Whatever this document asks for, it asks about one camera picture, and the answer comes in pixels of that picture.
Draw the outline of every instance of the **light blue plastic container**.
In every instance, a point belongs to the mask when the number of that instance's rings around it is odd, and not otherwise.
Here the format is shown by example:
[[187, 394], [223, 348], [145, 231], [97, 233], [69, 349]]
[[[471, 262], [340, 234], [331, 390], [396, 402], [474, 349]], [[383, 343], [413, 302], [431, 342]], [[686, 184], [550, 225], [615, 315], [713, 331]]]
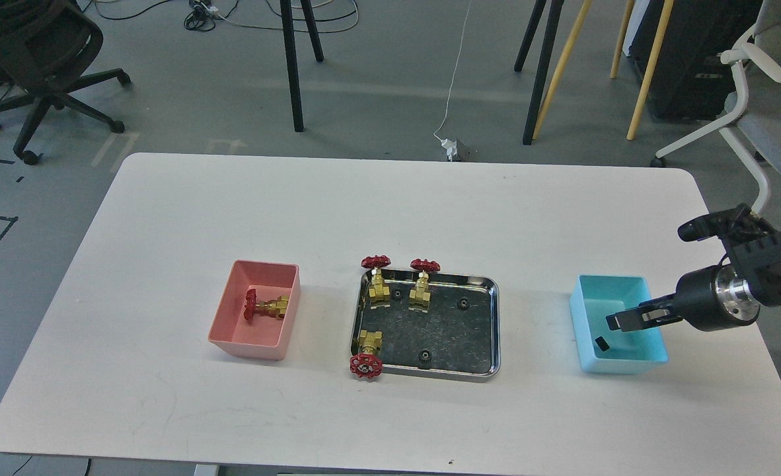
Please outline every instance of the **light blue plastic container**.
[[[660, 329], [611, 331], [605, 317], [650, 300], [645, 278], [637, 276], [578, 276], [570, 297], [581, 369], [597, 374], [642, 374], [666, 364], [669, 357]], [[611, 347], [602, 350], [596, 338]]]

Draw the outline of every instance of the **black speaker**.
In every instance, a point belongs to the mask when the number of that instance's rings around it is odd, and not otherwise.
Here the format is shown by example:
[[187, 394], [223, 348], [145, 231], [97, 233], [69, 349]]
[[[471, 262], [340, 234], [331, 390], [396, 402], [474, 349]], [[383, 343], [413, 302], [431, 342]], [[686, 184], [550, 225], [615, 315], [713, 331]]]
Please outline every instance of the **black speaker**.
[[[731, 68], [719, 54], [752, 26], [762, 0], [675, 0], [657, 57], [648, 110], [660, 120], [713, 120], [734, 91]], [[663, 0], [652, 0], [630, 55], [646, 72]]]

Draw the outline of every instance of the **power outlet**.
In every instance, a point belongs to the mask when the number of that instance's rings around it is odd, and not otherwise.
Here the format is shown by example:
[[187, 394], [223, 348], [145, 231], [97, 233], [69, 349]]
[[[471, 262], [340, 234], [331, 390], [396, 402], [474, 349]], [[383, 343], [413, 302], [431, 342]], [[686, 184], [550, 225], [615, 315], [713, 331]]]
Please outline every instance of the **power outlet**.
[[472, 157], [470, 148], [459, 139], [443, 139], [441, 147], [446, 151], [447, 162], [468, 162]]

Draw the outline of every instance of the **pink plastic container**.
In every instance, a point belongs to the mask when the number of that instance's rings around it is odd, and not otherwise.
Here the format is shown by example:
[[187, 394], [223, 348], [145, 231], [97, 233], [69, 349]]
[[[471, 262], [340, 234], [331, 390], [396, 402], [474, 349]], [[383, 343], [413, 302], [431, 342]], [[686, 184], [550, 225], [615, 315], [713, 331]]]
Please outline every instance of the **pink plastic container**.
[[[285, 319], [256, 314], [243, 319], [246, 291], [255, 289], [258, 301], [289, 296]], [[299, 267], [279, 262], [236, 261], [223, 290], [221, 305], [209, 331], [209, 342], [243, 358], [281, 360], [291, 340], [299, 301]]]

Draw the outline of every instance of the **brass valve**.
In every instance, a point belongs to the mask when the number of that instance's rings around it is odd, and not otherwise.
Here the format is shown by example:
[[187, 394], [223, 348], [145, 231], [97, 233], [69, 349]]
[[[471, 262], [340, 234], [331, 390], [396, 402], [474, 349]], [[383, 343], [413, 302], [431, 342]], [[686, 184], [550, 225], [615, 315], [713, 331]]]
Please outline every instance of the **brass valve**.
[[258, 302], [255, 305], [255, 312], [265, 316], [275, 317], [276, 319], [285, 319], [287, 311], [288, 296], [279, 296], [272, 301]]
[[432, 299], [432, 293], [429, 291], [429, 274], [425, 271], [420, 272], [420, 277], [414, 283], [414, 289], [408, 294], [408, 309], [412, 311], [429, 311], [429, 303]]
[[441, 270], [441, 265], [433, 261], [415, 259], [411, 262], [411, 267], [420, 271], [420, 277], [414, 283], [414, 289], [411, 289], [408, 294], [408, 309], [427, 313], [432, 299], [432, 293], [429, 291], [429, 273], [437, 273]]
[[382, 270], [373, 268], [373, 277], [370, 278], [370, 287], [367, 290], [370, 295], [371, 307], [390, 307], [391, 306], [391, 287], [385, 284], [385, 278], [382, 277]]
[[279, 296], [272, 301], [256, 301], [255, 289], [246, 292], [246, 302], [243, 309], [243, 319], [252, 322], [252, 314], [264, 314], [265, 316], [285, 319], [288, 296]]
[[382, 373], [382, 361], [376, 356], [382, 349], [382, 332], [358, 333], [358, 353], [349, 359], [349, 371], [357, 377], [373, 377]]
[[361, 267], [370, 270], [370, 287], [367, 289], [370, 295], [370, 307], [390, 307], [391, 289], [385, 284], [382, 277], [382, 268], [391, 264], [391, 260], [385, 255], [368, 256], [361, 260]]
[[358, 333], [358, 352], [378, 355], [382, 349], [382, 331], [369, 332], [361, 330]]

